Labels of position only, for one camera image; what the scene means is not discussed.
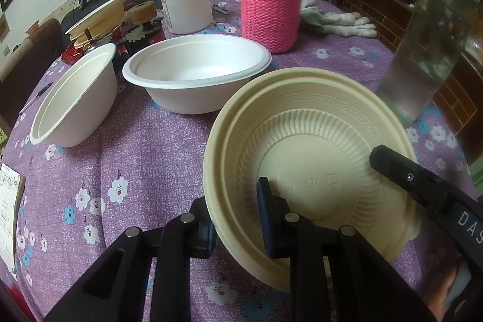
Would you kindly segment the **beige plastic bowl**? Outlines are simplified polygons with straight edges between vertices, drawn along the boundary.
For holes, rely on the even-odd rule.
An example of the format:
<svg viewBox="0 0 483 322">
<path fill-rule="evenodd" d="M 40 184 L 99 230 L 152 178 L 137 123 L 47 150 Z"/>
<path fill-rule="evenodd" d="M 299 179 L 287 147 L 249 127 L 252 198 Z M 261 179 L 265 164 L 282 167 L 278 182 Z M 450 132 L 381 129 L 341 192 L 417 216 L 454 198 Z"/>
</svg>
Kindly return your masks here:
<svg viewBox="0 0 483 322">
<path fill-rule="evenodd" d="M 256 183 L 266 177 L 294 212 L 330 229 L 352 225 L 395 261 L 421 218 L 414 200 L 372 169 L 380 145 L 415 159 L 396 116 L 350 78 L 290 68 L 248 82 L 219 112 L 204 157 L 204 195 L 224 247 L 254 278 L 289 289 L 289 261 L 264 249 Z"/>
</svg>

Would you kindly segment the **white paper bowl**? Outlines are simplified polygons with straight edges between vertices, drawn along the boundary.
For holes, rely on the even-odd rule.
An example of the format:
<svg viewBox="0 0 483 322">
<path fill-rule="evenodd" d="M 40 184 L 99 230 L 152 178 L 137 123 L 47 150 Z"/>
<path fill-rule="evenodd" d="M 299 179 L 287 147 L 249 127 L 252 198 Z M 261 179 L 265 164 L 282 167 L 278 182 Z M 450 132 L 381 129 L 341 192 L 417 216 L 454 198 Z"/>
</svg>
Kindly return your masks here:
<svg viewBox="0 0 483 322">
<path fill-rule="evenodd" d="M 30 142 L 74 147 L 92 135 L 110 112 L 117 95 L 113 43 L 78 60 L 55 83 L 39 106 Z"/>
<path fill-rule="evenodd" d="M 252 40 L 193 34 L 140 50 L 124 64 L 123 77 L 145 88 L 162 109 L 196 115 L 221 110 L 271 61 L 269 50 Z"/>
</svg>

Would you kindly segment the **stack of bowls on red plate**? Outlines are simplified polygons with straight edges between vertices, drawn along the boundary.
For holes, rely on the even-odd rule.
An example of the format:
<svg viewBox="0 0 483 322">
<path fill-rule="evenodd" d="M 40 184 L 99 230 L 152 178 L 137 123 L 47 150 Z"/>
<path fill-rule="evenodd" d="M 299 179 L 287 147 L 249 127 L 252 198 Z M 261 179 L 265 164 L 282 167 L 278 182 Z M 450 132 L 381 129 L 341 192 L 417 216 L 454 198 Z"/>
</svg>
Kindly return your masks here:
<svg viewBox="0 0 483 322">
<path fill-rule="evenodd" d="M 126 0 L 105 2 L 71 26 L 66 31 L 70 45 L 62 53 L 61 60 L 67 65 L 73 65 L 83 56 L 86 46 L 112 33 L 121 24 L 125 2 Z"/>
</svg>

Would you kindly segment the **purple floral tablecloth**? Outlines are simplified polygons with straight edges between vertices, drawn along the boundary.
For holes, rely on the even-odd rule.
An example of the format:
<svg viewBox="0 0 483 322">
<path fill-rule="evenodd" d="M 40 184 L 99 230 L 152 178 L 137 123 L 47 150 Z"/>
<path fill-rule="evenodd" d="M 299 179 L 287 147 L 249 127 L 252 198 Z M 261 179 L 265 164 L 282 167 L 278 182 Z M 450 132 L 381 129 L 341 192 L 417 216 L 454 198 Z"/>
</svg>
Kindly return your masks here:
<svg viewBox="0 0 483 322">
<path fill-rule="evenodd" d="M 313 67 L 375 90 L 392 53 L 376 39 L 300 32 L 291 52 L 268 71 Z M 130 225 L 160 227 L 203 195 L 202 160 L 217 113 L 182 116 L 154 103 L 144 88 L 118 76 L 115 104 L 90 138 L 74 148 L 32 145 L 30 127 L 42 100 L 15 121 L 2 161 L 25 177 L 16 240 L 16 278 L 1 260 L 3 283 L 22 293 L 42 321 L 70 286 Z M 455 135 L 432 103 L 406 129 L 422 166 L 476 198 Z M 394 268 L 424 294 L 453 261 L 453 245 L 423 221 Z M 289 297 L 254 279 L 221 242 L 191 265 L 193 321 L 289 321 Z"/>
</svg>

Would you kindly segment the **white work gloves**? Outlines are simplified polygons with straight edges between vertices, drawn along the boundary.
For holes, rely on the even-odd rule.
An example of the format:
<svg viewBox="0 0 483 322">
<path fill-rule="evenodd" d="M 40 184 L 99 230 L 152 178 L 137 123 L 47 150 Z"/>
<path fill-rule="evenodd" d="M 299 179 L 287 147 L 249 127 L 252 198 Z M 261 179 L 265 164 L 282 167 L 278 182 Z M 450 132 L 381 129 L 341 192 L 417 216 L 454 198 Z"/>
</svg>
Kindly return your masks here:
<svg viewBox="0 0 483 322">
<path fill-rule="evenodd" d="M 368 17 L 357 12 L 330 13 L 317 8 L 315 0 L 302 0 L 300 22 L 316 33 L 334 34 L 340 37 L 368 37 L 377 35 L 376 25 Z"/>
</svg>

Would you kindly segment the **open notebook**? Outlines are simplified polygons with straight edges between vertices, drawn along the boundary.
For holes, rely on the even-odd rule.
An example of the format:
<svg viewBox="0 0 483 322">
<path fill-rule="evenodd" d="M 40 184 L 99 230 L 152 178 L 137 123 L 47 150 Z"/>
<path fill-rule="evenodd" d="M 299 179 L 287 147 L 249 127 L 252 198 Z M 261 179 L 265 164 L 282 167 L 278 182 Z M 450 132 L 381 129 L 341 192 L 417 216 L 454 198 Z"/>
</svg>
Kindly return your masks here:
<svg viewBox="0 0 483 322">
<path fill-rule="evenodd" d="M 1 163 L 0 173 L 0 235 L 1 259 L 11 273 L 16 273 L 16 228 L 18 210 L 24 192 L 24 177 Z"/>
</svg>

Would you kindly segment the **white plastic jar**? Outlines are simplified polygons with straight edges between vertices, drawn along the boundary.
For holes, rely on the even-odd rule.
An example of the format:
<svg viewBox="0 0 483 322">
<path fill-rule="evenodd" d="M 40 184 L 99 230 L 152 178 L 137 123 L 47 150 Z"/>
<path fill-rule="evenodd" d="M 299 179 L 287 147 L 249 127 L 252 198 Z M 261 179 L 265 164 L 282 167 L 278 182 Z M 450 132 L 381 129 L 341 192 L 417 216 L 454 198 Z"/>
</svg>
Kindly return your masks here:
<svg viewBox="0 0 483 322">
<path fill-rule="evenodd" d="M 169 32 L 189 34 L 207 28 L 213 22 L 211 0 L 161 0 Z"/>
</svg>

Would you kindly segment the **black pen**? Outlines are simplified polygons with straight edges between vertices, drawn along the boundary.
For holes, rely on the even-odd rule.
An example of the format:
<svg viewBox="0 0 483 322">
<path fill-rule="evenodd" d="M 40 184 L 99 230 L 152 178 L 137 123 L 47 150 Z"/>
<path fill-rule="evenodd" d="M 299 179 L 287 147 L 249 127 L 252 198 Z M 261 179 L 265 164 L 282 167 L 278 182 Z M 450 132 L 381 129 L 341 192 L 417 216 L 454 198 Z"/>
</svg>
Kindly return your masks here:
<svg viewBox="0 0 483 322">
<path fill-rule="evenodd" d="M 46 84 L 45 86 L 43 86 L 38 92 L 37 94 L 31 99 L 29 100 L 25 106 L 21 109 L 21 111 L 18 113 L 19 116 L 21 116 L 25 111 L 27 111 L 27 109 L 34 103 L 36 102 L 36 100 L 38 100 L 50 87 L 51 85 L 53 85 L 53 82 L 50 82 L 48 84 Z"/>
</svg>

